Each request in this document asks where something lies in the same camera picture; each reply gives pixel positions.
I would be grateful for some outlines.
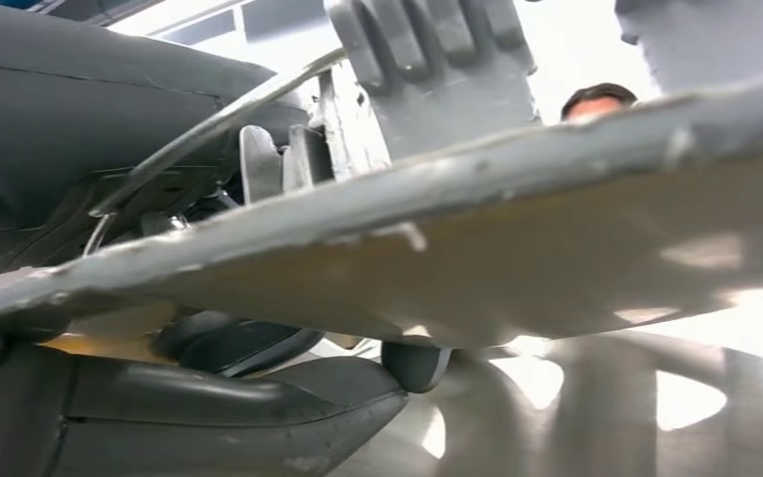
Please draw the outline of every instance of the forehead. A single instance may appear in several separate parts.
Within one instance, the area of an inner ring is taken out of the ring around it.
[[[612,96],[596,97],[595,99],[583,99],[571,108],[568,117],[577,117],[586,114],[602,114],[624,108],[624,104]]]

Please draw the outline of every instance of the dark hair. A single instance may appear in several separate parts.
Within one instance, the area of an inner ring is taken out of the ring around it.
[[[569,112],[571,112],[574,106],[583,101],[600,99],[602,97],[618,99],[618,101],[625,106],[633,105],[634,102],[639,100],[629,89],[612,82],[603,82],[601,84],[596,84],[595,86],[585,87],[575,91],[563,106],[563,109],[560,110],[560,117],[562,119],[568,117]]]

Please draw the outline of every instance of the metal rod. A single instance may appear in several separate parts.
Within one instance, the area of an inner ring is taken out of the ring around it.
[[[263,82],[145,159],[130,171],[120,188],[95,206],[89,214],[92,217],[105,218],[116,212],[122,202],[159,173],[173,166],[207,141],[227,132],[245,116],[331,68],[345,57],[346,53],[339,47],[296,72],[276,75]]]
[[[103,243],[103,237],[106,235],[106,232],[109,231],[114,219],[115,214],[106,214],[97,221],[97,225],[94,226],[92,235],[89,236],[89,240],[83,248],[83,256],[91,255],[100,248],[100,245]]]

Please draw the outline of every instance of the gray surface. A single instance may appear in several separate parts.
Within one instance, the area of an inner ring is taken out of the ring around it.
[[[747,288],[763,288],[763,83],[500,134],[110,247],[1,287],[0,329],[121,310],[125,333],[173,303],[478,348]]]
[[[617,0],[663,91],[763,75],[763,0]]]
[[[538,124],[512,0],[327,0],[393,160]]]

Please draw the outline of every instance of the person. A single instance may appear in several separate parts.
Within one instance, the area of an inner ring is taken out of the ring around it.
[[[600,116],[632,106],[638,98],[632,91],[612,82],[603,82],[574,92],[560,116],[563,121]]]

